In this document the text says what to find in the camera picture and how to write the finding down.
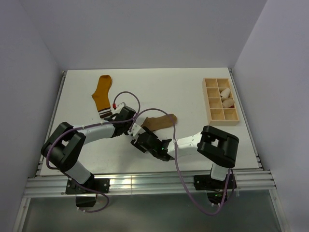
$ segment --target purple cable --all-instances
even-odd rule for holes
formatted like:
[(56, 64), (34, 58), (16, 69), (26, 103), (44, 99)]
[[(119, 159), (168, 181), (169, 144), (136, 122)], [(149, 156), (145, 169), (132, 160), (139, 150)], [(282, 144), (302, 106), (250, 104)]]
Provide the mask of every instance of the purple cable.
[[(146, 109), (146, 110), (143, 110), (142, 112), (140, 112), (138, 115), (136, 115), (136, 117), (134, 118), (133, 120), (133, 123), (135, 123), (136, 119), (144, 112), (146, 111), (149, 111), (149, 110), (156, 110), (156, 111), (160, 111), (162, 113), (164, 113), (165, 115), (168, 115), (168, 113), (166, 113), (165, 111), (163, 110), (160, 110), (160, 109), (157, 109), (157, 108), (149, 108), (149, 109)], [(169, 117), (170, 120), (172, 121), (173, 123), (173, 128), (174, 128), (174, 133), (173, 133), (173, 140), (175, 141), (175, 165), (176, 165), (176, 170), (177, 170), (177, 173), (178, 173), (178, 176), (179, 176), (179, 179), (183, 185), (183, 188), (184, 190), (186, 191), (188, 197), (190, 198), (190, 200), (193, 202), (193, 204), (204, 214), (208, 215), (208, 216), (214, 216), (214, 215), (217, 215), (223, 205), (224, 205), (224, 200), (225, 200), (225, 196), (226, 196), (226, 193), (227, 193), (227, 184), (228, 184), (228, 181), (229, 181), (229, 178), (230, 178), (230, 173), (231, 173), (231, 169), (228, 169), (228, 173), (227, 173), (227, 177), (226, 177), (226, 181), (225, 181), (225, 187), (224, 187), (224, 190), (223, 190), (223, 197), (222, 197), (222, 200), (221, 200), (221, 203), (220, 203), (220, 206), (218, 207), (218, 209), (214, 212), (214, 213), (210, 213), (210, 212), (207, 212), (201, 205), (198, 204), (198, 202), (196, 202), (196, 200), (193, 198), (192, 194), (190, 193), (187, 185), (185, 184), (184, 180), (183, 180), (183, 176), (181, 174), (181, 171), (179, 170), (179, 166), (178, 166), (178, 159), (177, 159), (177, 150), (178, 150), (178, 145), (177, 145), (177, 142), (176, 142), (176, 127), (175, 127), (175, 122), (173, 121), (172, 117), (170, 116)]]
[[(119, 94), (117, 94), (117, 96), (115, 97), (113, 103), (115, 103), (117, 97), (118, 97), (119, 95), (123, 94), (123, 93), (131, 94), (133, 97), (135, 97), (135, 99), (136, 99), (137, 102), (138, 102), (139, 109), (138, 109), (138, 111), (137, 111), (137, 113), (135, 114), (134, 117), (132, 117), (132, 118), (130, 118), (130, 119), (128, 119), (128, 120), (124, 120), (124, 121), (95, 123), (95, 124), (91, 124), (91, 125), (84, 126), (84, 129), (91, 128), (91, 127), (97, 127), (97, 126), (101, 126), (101, 125), (106, 125), (106, 124), (124, 123), (124, 122), (129, 122), (129, 121), (134, 120), (134, 119), (137, 117), (137, 115), (139, 114), (139, 112), (140, 112), (140, 100), (137, 98), (137, 96), (135, 96), (135, 94), (133, 94), (133, 93), (131, 93), (131, 92), (129, 92), (129, 91), (123, 91), (123, 92), (120, 92)], [(52, 169), (52, 170), (57, 169), (57, 168), (51, 167), (50, 164), (49, 164), (49, 159), (50, 159), (52, 150), (54, 149), (54, 147), (56, 146), (56, 144), (57, 144), (65, 135), (71, 133), (72, 131), (78, 131), (78, 130), (81, 130), (81, 129), (83, 129), (83, 127), (76, 127), (76, 128), (69, 129), (69, 130), (67, 130), (66, 132), (64, 132), (63, 134), (61, 134), (61, 135), (53, 142), (53, 144), (52, 144), (51, 147), (49, 148), (49, 150), (48, 150), (48, 152), (47, 152), (47, 155), (46, 155), (46, 166), (47, 166), (49, 169)], [(68, 174), (66, 174), (66, 173), (63, 173), (63, 174), (66, 175), (68, 178), (71, 178), (72, 180), (74, 180), (74, 179), (73, 179), (71, 176), (69, 176)], [(87, 191), (89, 191), (89, 192), (93, 192), (93, 193), (95, 193), (95, 194), (100, 194), (100, 195), (102, 195), (103, 197), (105, 197), (106, 200), (107, 200), (107, 201), (106, 201), (106, 204), (105, 204), (103, 207), (101, 207), (100, 209), (96, 209), (96, 210), (84, 210), (84, 209), (79, 208), (81, 211), (87, 212), (87, 213), (95, 213), (95, 212), (99, 212), (99, 211), (105, 209), (105, 208), (108, 206), (108, 204), (109, 204), (109, 202), (110, 202), (110, 199), (109, 199), (109, 197), (108, 197), (106, 194), (104, 194), (104, 193), (102, 193), (102, 192), (99, 192), (99, 191), (96, 191), (96, 190), (93, 190), (93, 189), (86, 188), (86, 187), (82, 186), (81, 184), (79, 184), (76, 180), (74, 180), (74, 182), (76, 183), (76, 185), (77, 185), (78, 187), (80, 187), (80, 188), (82, 188), (82, 189), (84, 189), (84, 190), (87, 190)]]

